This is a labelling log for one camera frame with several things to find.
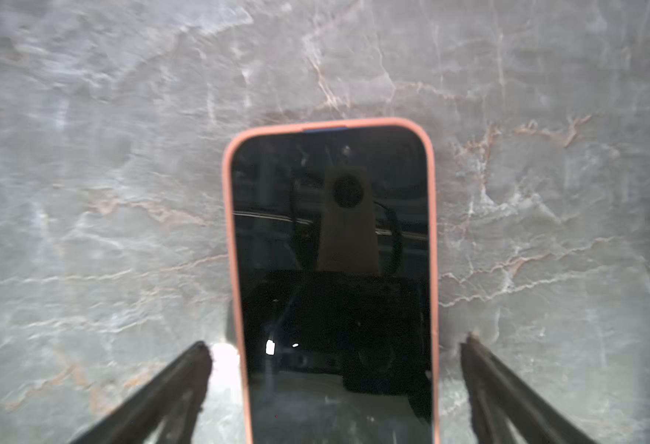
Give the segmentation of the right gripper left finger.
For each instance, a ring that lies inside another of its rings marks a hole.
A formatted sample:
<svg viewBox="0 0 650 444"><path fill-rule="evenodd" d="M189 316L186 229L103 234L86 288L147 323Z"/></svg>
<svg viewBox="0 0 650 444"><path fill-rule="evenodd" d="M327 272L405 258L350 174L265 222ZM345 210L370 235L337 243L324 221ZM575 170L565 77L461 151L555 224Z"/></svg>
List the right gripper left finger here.
<svg viewBox="0 0 650 444"><path fill-rule="evenodd" d="M195 342L143 388L88 429L75 443L190 443L208 392L212 358Z"/></svg>

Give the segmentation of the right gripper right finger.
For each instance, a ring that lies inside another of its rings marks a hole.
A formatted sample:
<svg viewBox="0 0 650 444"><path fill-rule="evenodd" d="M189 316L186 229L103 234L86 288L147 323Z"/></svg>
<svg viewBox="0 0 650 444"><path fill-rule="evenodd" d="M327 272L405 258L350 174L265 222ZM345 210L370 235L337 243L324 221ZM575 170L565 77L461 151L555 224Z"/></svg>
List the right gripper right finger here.
<svg viewBox="0 0 650 444"><path fill-rule="evenodd" d="M479 443L591 443L474 334L460 344L461 368Z"/></svg>

